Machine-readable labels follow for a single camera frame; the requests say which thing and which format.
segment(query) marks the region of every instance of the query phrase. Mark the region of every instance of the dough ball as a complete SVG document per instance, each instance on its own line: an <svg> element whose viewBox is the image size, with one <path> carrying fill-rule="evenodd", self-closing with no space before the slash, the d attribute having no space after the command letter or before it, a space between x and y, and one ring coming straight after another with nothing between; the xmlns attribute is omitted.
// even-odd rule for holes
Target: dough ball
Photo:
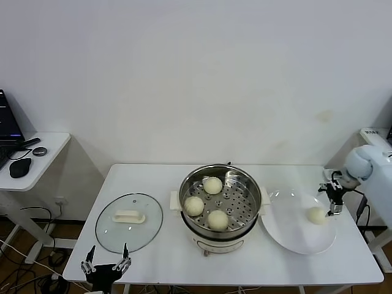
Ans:
<svg viewBox="0 0 392 294"><path fill-rule="evenodd" d="M222 190L223 184L220 179L212 176L205 180L203 187L204 187L204 191L214 195L214 194L218 194Z"/></svg>
<svg viewBox="0 0 392 294"><path fill-rule="evenodd" d="M204 202L199 197L189 197L185 200L184 209L188 216L198 216L204 210Z"/></svg>
<svg viewBox="0 0 392 294"><path fill-rule="evenodd" d="M208 215L207 223L214 231L224 231L228 226L228 216L221 210L214 210Z"/></svg>
<svg viewBox="0 0 392 294"><path fill-rule="evenodd" d="M306 217L315 225L323 225L328 218L325 217L326 212L321 207L312 207L306 211Z"/></svg>

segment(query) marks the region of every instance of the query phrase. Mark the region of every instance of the white table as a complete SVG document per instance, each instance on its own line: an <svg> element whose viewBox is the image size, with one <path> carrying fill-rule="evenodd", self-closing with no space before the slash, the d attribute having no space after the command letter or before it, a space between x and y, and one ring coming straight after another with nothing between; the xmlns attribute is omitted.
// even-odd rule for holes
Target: white table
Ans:
<svg viewBox="0 0 392 294"><path fill-rule="evenodd" d="M25 133L25 139L29 140L31 138L40 138L41 142L32 145L29 148L35 148L38 146L44 146L48 150L47 154L42 157L37 157L29 153L24 158L31 158L32 164L30 165L29 173L18 179L13 179L9 173L9 166L13 162L11 160L5 164L0 170L0 204L3 206L7 213L7 217L16 225L12 230L11 234L6 239L7 243L10 243L12 238L15 236L19 227L21 226L27 230L31 235L33 235L38 242L31 249L26 263L32 263L33 260L39 254L42 246L52 247L53 238L49 235L54 229L54 225L49 225L48 228L42 230L35 222L33 222L26 211L21 211L21 205L15 201L12 194L9 192L18 191L24 192L28 191L34 187L34 185L41 178L43 173L51 165L60 151L65 147L67 142L70 140L70 135L68 133L54 133L54 132L37 132L37 133ZM13 158L18 158L25 153L19 152L13 155ZM56 247L73 248L75 241L68 239L56 239Z"/></svg>
<svg viewBox="0 0 392 294"><path fill-rule="evenodd" d="M182 219L170 211L170 192L178 190L197 165L114 165L87 218L64 278L85 281L80 262L96 245L93 264L115 263L121 257L106 251L95 236L100 212L114 199L131 192L153 196L162 206L164 221L158 235L146 247L131 253L132 266L119 284L293 286L338 285L337 293L352 284L383 281L383 274L349 212L337 217L334 245L318 255L300 255L276 243L256 225L244 246L222 255L203 256L186 235ZM316 195L323 181L319 166L238 165L267 191L285 186Z"/></svg>

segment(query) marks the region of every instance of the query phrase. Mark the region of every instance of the stainless steel steamer basket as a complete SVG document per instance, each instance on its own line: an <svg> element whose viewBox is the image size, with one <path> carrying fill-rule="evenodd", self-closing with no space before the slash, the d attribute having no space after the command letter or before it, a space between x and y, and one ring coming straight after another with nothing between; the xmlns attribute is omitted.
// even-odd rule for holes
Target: stainless steel steamer basket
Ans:
<svg viewBox="0 0 392 294"><path fill-rule="evenodd" d="M223 189L216 195L207 194L203 188L204 181L211 176L223 183ZM198 196L204 202L204 211L199 216L188 216L184 210L185 200L191 196ZM243 236L257 221L262 204L261 192L255 180L245 171L225 164L206 165L191 172L182 182L178 197L184 222L200 236L222 241ZM208 214L216 209L225 212L229 218L228 228L224 232L208 227Z"/></svg>

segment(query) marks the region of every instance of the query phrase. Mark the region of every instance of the power outlet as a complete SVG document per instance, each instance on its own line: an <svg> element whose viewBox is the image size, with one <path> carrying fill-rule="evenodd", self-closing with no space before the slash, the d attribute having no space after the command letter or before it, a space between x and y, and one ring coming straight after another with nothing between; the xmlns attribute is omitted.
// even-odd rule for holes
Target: power outlet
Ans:
<svg viewBox="0 0 392 294"><path fill-rule="evenodd" d="M67 205L68 201L64 197L55 197L55 203L57 205Z"/></svg>

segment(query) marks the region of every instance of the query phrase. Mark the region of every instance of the computer mouse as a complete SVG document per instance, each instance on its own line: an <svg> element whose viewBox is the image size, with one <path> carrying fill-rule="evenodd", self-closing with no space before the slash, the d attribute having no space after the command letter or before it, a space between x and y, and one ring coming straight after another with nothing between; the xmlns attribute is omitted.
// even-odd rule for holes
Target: computer mouse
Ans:
<svg viewBox="0 0 392 294"><path fill-rule="evenodd" d="M32 151L35 156L44 156L47 152L48 150L45 147L37 147Z"/></svg>
<svg viewBox="0 0 392 294"><path fill-rule="evenodd" d="M24 158L12 162L10 165L11 178L17 179L28 174L31 165L31 158Z"/></svg>

